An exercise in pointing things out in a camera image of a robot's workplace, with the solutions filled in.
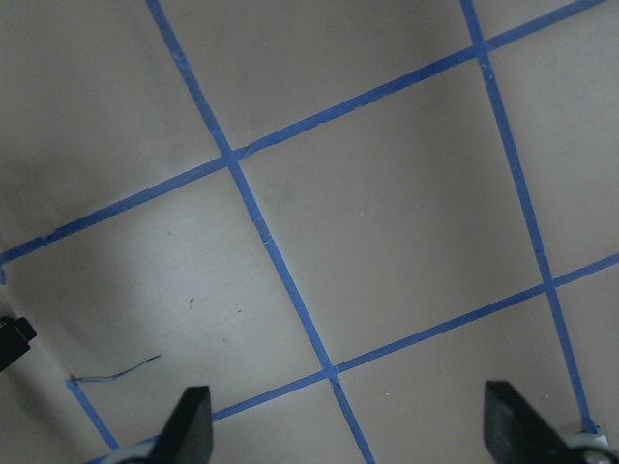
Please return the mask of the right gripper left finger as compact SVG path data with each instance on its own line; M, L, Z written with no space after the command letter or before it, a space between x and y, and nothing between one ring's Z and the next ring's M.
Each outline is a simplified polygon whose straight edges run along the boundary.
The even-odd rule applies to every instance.
M159 438L116 451L109 463L209 463L214 448L211 394L208 386L184 390Z

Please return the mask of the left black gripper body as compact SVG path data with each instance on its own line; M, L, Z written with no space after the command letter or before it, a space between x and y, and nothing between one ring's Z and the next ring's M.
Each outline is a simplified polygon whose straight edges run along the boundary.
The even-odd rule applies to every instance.
M0 369L4 371L30 350L30 342L37 332L25 317L3 316L0 333Z

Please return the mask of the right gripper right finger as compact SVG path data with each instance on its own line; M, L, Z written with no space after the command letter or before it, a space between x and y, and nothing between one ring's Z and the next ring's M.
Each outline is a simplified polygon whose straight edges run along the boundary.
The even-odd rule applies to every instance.
M495 463L616 463L618 454L589 439L570 444L507 381L487 381L483 438Z

